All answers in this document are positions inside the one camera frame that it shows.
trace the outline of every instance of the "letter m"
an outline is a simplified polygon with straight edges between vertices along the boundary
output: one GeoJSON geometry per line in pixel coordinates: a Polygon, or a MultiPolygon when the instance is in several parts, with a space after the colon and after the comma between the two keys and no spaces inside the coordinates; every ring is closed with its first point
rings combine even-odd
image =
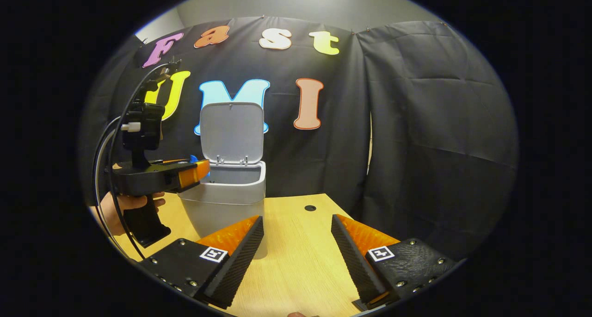
{"type": "MultiPolygon", "coordinates": [[[[203,100],[201,102],[201,109],[199,109],[199,112],[201,112],[204,106],[207,106],[211,103],[251,102],[259,104],[261,108],[263,108],[265,90],[268,88],[269,81],[260,79],[248,80],[245,82],[245,84],[243,84],[243,87],[240,88],[239,92],[237,92],[234,99],[231,99],[228,90],[226,90],[224,82],[204,82],[201,85],[199,85],[199,90],[203,92],[203,100]]],[[[200,124],[195,126],[194,129],[194,132],[197,135],[201,135],[201,130],[199,129],[200,124]]],[[[268,126],[264,123],[263,133],[266,133],[267,130],[268,126]]]]}

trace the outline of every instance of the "finger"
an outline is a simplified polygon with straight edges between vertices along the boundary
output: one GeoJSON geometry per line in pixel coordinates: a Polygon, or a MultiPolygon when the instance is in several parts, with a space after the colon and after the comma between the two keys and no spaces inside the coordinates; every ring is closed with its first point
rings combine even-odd
{"type": "Polygon", "coordinates": [[[158,209],[158,207],[164,205],[166,202],[165,199],[155,199],[154,200],[154,205],[156,206],[156,208],[158,209]]]}
{"type": "Polygon", "coordinates": [[[129,195],[119,195],[117,197],[117,201],[119,201],[119,207],[122,210],[131,210],[131,209],[139,209],[140,207],[144,207],[148,202],[145,195],[141,197],[130,197],[129,195]]]}

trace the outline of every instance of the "table surface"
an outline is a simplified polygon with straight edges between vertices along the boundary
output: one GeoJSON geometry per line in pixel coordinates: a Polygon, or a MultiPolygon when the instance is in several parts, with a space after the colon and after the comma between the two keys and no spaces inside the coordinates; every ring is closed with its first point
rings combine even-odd
{"type": "MultiPolygon", "coordinates": [[[[166,193],[165,199],[158,214],[172,232],[146,249],[139,246],[146,257],[176,239],[199,239],[180,198],[166,193]]],[[[308,317],[358,314],[352,304],[358,292],[331,234],[332,214],[350,216],[326,194],[266,198],[264,209],[268,254],[251,262],[232,305],[224,311],[238,317],[286,317],[295,311],[308,317]],[[307,211],[306,205],[316,210],[307,211]]],[[[116,240],[130,258],[140,260],[126,235],[116,240]]]]}

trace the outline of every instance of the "open lid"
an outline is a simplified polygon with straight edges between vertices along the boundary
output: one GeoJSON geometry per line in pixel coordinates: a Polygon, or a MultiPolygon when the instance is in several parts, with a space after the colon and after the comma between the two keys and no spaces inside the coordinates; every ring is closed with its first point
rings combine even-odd
{"type": "Polygon", "coordinates": [[[256,163],[263,156],[263,108],[252,102],[207,104],[199,114],[201,149],[212,162],[256,163]]]}

